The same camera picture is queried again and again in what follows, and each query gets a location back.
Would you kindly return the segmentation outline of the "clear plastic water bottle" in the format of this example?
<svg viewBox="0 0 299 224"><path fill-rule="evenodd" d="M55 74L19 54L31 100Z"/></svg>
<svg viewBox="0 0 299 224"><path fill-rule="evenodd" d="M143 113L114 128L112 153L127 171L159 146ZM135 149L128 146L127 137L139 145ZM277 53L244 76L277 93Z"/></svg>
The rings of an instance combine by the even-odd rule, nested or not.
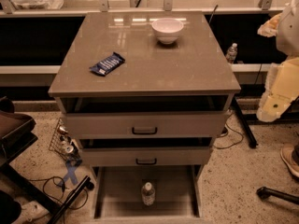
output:
<svg viewBox="0 0 299 224"><path fill-rule="evenodd" d="M151 206L155 201L155 188L150 182L144 184L141 189L141 197L143 204L146 206Z"/></svg>

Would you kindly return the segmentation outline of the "grey drawer cabinet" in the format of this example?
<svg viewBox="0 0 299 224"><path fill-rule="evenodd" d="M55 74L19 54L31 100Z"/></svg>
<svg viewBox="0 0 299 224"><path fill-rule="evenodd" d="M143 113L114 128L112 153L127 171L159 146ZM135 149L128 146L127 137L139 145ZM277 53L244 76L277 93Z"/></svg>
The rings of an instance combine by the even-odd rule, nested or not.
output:
<svg viewBox="0 0 299 224"><path fill-rule="evenodd" d="M184 28L178 41L161 44L151 24L159 12L103 12L88 14L50 86L57 104L66 97L160 97L234 95L239 84L226 62L204 15L199 11L176 12ZM90 67L119 53L125 63L105 77ZM105 167L86 164L96 179ZM190 166L198 179L206 164Z"/></svg>

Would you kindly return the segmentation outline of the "top grey drawer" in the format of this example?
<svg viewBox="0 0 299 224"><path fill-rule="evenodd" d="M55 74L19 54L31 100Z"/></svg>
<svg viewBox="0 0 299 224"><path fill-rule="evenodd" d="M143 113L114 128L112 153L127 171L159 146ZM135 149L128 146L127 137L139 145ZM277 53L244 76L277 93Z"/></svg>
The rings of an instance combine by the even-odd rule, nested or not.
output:
<svg viewBox="0 0 299 224"><path fill-rule="evenodd" d="M76 139L189 138L221 134L230 95L66 97L62 120Z"/></svg>

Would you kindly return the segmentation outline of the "grey drawer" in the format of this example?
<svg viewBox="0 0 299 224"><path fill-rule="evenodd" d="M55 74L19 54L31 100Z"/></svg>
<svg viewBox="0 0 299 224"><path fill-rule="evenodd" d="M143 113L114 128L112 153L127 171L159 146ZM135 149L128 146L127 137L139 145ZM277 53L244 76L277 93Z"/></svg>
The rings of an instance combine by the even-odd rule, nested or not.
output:
<svg viewBox="0 0 299 224"><path fill-rule="evenodd" d="M155 201L143 204L150 182ZM98 224L197 224L200 196L190 166L105 167L98 171L92 219Z"/></svg>
<svg viewBox="0 0 299 224"><path fill-rule="evenodd" d="M80 157L91 166L201 165L211 155L210 137L78 140Z"/></svg>
<svg viewBox="0 0 299 224"><path fill-rule="evenodd" d="M62 120L76 139L189 138L221 134L230 95L66 97Z"/></svg>

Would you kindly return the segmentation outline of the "middle grey drawer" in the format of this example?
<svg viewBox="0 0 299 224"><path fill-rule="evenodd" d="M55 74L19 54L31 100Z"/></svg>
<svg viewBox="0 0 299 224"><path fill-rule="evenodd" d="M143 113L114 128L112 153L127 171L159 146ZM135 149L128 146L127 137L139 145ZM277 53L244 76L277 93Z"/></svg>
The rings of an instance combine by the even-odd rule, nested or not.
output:
<svg viewBox="0 0 299 224"><path fill-rule="evenodd" d="M201 165L211 155L210 137L78 140L80 157L91 166Z"/></svg>

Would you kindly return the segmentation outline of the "bottom grey drawer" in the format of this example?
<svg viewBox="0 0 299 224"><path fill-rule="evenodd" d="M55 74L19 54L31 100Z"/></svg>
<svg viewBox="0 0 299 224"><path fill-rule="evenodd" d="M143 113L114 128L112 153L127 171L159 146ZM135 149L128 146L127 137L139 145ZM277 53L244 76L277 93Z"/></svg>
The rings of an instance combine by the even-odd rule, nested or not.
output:
<svg viewBox="0 0 299 224"><path fill-rule="evenodd" d="M150 182L155 201L143 204ZM105 167L98 171L92 219L98 224L197 224L200 196L190 166Z"/></svg>

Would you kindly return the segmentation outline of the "water bottle on ledge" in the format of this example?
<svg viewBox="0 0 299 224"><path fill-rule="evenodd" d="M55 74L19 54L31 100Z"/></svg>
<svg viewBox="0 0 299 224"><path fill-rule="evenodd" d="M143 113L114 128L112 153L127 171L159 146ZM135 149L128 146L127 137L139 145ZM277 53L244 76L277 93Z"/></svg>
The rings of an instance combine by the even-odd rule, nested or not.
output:
<svg viewBox="0 0 299 224"><path fill-rule="evenodd" d="M237 55L237 44L233 43L230 48L226 51L226 60L228 63L233 63Z"/></svg>

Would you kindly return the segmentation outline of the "blue snack bar wrapper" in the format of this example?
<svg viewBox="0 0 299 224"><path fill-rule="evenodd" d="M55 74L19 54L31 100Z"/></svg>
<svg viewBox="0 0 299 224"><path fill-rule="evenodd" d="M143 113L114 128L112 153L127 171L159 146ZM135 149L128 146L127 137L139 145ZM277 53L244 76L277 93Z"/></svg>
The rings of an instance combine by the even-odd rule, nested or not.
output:
<svg viewBox="0 0 299 224"><path fill-rule="evenodd" d="M123 63L125 63L125 59L119 53L113 52L110 56L91 66L90 71L98 76L105 77Z"/></svg>

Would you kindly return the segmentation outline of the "white ceramic bowl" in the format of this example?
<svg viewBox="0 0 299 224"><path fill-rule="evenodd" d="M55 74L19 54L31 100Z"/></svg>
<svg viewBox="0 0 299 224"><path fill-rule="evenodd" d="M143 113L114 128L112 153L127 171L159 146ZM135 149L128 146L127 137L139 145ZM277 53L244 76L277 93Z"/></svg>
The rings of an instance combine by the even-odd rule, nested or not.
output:
<svg viewBox="0 0 299 224"><path fill-rule="evenodd" d="M184 24L173 18L160 18L151 24L155 37L163 44L172 44L178 40Z"/></svg>

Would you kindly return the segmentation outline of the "black tripod leg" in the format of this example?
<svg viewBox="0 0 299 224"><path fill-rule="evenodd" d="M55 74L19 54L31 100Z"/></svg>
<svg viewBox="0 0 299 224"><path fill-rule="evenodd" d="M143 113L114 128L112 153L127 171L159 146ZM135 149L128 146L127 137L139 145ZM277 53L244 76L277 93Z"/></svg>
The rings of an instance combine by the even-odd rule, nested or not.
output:
<svg viewBox="0 0 299 224"><path fill-rule="evenodd" d="M89 176L85 176L82 181L73 189L67 196L66 200L59 207L59 209L52 215L51 219L47 224L56 224L56 222L64 215L65 211L71 206L76 200L79 194L86 189L93 190L94 184Z"/></svg>

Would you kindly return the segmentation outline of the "blue tape cross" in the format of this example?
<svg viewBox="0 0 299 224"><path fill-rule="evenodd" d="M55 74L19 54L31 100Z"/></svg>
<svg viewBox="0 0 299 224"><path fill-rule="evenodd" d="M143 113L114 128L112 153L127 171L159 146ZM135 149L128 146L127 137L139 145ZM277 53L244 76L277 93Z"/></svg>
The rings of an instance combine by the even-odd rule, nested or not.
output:
<svg viewBox="0 0 299 224"><path fill-rule="evenodd" d="M65 163L66 167L66 174L63 177L63 180L60 182L60 184L66 183L68 180L71 181L73 185L76 185L78 183L77 176L75 174L75 171L79 168L79 166L82 164L82 160L68 160Z"/></svg>

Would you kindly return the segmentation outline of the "black stand leg right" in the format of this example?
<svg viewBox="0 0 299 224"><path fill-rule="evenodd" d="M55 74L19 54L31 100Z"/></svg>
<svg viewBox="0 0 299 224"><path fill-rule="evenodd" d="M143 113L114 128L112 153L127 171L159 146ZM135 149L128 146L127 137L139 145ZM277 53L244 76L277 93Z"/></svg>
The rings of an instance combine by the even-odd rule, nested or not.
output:
<svg viewBox="0 0 299 224"><path fill-rule="evenodd" d="M236 115L241 123L241 126L243 128L243 131L245 132L245 135L249 141L249 147L256 148L258 146L258 143L257 143L257 141L256 141L246 119L245 119L245 116L243 115L242 110L235 98L233 98L233 100L232 100L232 107L234 108L235 113L236 113Z"/></svg>

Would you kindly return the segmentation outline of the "dark cart at left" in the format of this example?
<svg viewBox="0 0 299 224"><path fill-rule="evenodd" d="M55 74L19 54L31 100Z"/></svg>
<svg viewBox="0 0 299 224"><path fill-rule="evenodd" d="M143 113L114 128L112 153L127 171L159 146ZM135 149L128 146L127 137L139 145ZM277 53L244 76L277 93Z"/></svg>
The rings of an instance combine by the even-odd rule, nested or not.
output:
<svg viewBox="0 0 299 224"><path fill-rule="evenodd" d="M60 205L10 165L37 140L32 133L35 126L31 116L15 112L14 104L6 96L0 98L0 172L54 215Z"/></svg>

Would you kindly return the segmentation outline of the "black chair base leg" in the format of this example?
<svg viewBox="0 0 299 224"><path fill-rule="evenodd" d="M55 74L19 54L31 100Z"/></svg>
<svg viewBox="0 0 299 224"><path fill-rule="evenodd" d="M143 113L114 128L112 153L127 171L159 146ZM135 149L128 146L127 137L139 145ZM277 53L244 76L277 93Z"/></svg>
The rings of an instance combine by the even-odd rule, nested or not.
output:
<svg viewBox="0 0 299 224"><path fill-rule="evenodd" d="M256 190L256 194L261 200L266 200L270 197L276 197L280 200L287 201L289 203L299 204L299 197L294 196L285 192L281 192L275 189L270 189L268 187L260 187Z"/></svg>

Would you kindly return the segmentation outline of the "tan shoe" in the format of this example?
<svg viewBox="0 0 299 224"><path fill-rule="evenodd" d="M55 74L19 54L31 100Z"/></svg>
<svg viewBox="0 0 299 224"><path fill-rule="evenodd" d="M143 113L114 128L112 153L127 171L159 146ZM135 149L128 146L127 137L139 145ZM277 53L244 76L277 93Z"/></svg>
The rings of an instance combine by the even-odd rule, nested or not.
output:
<svg viewBox="0 0 299 224"><path fill-rule="evenodd" d="M299 178L299 145L285 144L280 150L280 156L292 175Z"/></svg>

